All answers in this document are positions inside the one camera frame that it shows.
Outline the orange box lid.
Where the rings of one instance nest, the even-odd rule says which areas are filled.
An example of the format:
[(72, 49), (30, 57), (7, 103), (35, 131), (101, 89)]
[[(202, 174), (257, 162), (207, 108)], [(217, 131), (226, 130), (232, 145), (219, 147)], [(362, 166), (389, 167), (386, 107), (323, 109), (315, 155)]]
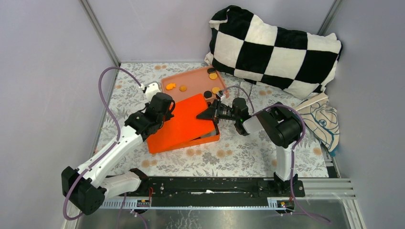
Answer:
[(176, 135), (173, 137), (175, 140), (180, 139), (178, 135), (188, 135), (186, 140), (189, 140), (210, 133), (215, 128), (213, 121), (196, 118), (206, 108), (208, 105), (202, 94), (179, 101), (175, 104), (174, 117), (165, 122), (161, 129), (167, 135)]

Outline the pink cookie tray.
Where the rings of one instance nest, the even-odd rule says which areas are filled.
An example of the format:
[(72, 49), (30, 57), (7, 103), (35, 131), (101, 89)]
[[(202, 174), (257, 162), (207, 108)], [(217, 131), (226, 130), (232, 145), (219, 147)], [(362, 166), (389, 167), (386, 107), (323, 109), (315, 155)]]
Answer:
[[(215, 73), (218, 75), (218, 78), (215, 80), (211, 80), (209, 78), (209, 73), (207, 72), (208, 68), (213, 67), (212, 66), (202, 67), (163, 78), (160, 81), (162, 92), (170, 95), (174, 99), (174, 101), (179, 102), (197, 94), (203, 95), (205, 91), (212, 91), (213, 87), (219, 87), (221, 90), (225, 89), (226, 84), (223, 78), (221, 77), (220, 73), (217, 70), (215, 70)], [(166, 85), (169, 83), (176, 83), (176, 88), (169, 91), (166, 90)], [(179, 87), (181, 85), (186, 85), (187, 91), (181, 92), (179, 90)], [(211, 103), (215, 98), (216, 95), (213, 94), (212, 97), (210, 99), (206, 99), (206, 101)]]

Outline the orange fish cookie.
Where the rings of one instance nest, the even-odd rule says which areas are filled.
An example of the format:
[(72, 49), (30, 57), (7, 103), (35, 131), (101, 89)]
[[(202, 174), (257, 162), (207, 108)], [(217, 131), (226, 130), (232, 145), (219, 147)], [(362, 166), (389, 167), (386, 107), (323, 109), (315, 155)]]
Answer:
[(166, 85), (166, 90), (168, 90), (168, 91), (172, 90), (174, 88), (176, 88), (176, 83), (169, 83)]

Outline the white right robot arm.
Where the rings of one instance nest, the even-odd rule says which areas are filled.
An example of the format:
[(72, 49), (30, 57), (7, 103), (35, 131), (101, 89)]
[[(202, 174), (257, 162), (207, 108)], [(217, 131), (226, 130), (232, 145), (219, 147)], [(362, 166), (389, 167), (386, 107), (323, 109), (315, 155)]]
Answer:
[(298, 179), (294, 171), (294, 148), (305, 134), (305, 124), (294, 109), (276, 103), (256, 114), (250, 114), (244, 98), (235, 98), (232, 106), (215, 99), (196, 118), (215, 123), (220, 120), (234, 121), (236, 131), (243, 136), (264, 130), (276, 145), (278, 164), (275, 171), (275, 193), (285, 197), (293, 190), (292, 184)]

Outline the black white checkered pillow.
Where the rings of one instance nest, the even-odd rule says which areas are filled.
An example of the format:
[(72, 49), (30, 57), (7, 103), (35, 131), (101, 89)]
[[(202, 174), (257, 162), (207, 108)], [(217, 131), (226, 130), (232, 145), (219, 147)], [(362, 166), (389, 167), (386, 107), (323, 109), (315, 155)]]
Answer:
[(272, 26), (234, 5), (214, 14), (209, 26), (205, 61), (220, 72), (299, 99), (324, 92), (335, 77), (342, 43), (334, 33), (319, 36)]

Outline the beige blue printed cloth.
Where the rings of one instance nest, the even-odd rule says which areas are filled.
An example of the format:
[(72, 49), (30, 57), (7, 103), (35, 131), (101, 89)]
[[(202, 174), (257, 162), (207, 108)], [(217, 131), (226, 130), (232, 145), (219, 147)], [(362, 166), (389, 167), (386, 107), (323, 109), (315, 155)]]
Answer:
[(295, 107), (306, 126), (327, 148), (330, 156), (336, 156), (340, 129), (337, 110), (330, 105), (329, 97), (320, 93)]

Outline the yellow round biscuit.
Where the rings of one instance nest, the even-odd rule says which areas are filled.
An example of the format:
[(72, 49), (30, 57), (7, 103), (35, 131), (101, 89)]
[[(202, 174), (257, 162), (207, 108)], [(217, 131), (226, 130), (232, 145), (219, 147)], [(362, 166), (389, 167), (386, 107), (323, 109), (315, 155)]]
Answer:
[(210, 78), (211, 80), (215, 80), (215, 79), (218, 78), (218, 75), (217, 75), (216, 73), (210, 73), (210, 74), (209, 74), (209, 78)]
[(212, 93), (217, 94), (221, 89), (219, 87), (213, 87), (212, 88)]

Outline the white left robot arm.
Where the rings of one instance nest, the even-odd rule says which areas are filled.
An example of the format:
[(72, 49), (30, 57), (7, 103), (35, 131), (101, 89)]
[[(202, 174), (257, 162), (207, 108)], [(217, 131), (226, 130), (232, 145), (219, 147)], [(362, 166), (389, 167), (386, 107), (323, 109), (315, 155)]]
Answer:
[(143, 110), (131, 114), (118, 135), (92, 158), (76, 169), (62, 171), (64, 207), (75, 205), (82, 214), (90, 215), (100, 208), (105, 199), (133, 192), (143, 196), (148, 191), (147, 176), (139, 169), (109, 177), (109, 171), (118, 164), (131, 148), (142, 144), (149, 136), (173, 118), (175, 101), (161, 92), (152, 96)]

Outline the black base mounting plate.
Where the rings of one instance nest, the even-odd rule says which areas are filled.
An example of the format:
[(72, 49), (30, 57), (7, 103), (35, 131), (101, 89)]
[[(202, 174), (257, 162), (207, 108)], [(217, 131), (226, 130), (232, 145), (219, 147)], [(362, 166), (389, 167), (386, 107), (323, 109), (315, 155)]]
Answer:
[(305, 196), (303, 182), (262, 177), (148, 177), (129, 197), (145, 197), (152, 207), (264, 207), (268, 198)]

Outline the aluminium frame rail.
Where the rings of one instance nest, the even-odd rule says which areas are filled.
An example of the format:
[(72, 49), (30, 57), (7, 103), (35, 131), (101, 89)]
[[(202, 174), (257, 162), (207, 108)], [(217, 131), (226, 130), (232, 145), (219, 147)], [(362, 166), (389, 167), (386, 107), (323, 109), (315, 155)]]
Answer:
[(304, 215), (311, 200), (339, 200), (349, 225), (363, 229), (352, 184), (341, 178), (148, 177), (138, 171), (99, 185), (80, 179), (69, 198), (84, 215), (100, 208), (162, 210), (274, 210)]

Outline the swirl butter cookie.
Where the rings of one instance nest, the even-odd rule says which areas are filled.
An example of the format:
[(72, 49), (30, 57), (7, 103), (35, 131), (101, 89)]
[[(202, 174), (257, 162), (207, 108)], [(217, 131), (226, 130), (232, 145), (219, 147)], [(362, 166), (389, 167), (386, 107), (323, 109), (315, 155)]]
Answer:
[(186, 85), (181, 85), (181, 86), (179, 87), (179, 90), (180, 90), (181, 92), (185, 92), (185, 91), (187, 91), (187, 86), (186, 86)]

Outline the black sandwich cookie tilted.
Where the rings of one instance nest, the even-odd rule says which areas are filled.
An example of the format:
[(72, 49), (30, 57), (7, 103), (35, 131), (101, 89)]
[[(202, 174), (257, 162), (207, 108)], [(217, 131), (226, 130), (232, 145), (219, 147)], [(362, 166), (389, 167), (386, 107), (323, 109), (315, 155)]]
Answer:
[(208, 69), (207, 69), (207, 72), (208, 72), (209, 74), (215, 73), (215, 69), (214, 69), (214, 68), (208, 68)]

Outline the orange cookie box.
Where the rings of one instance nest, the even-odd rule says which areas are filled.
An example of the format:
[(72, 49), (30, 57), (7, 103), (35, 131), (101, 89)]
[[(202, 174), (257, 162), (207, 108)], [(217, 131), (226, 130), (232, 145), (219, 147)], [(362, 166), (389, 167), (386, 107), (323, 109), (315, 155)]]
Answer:
[(175, 140), (173, 137), (176, 135), (167, 135), (164, 133), (164, 129), (161, 129), (147, 139), (148, 150), (151, 154), (157, 154), (218, 141), (220, 132), (218, 126), (215, 125), (214, 127), (210, 133), (189, 140), (186, 140), (186, 137), (189, 138), (188, 135), (178, 135), (180, 139)]

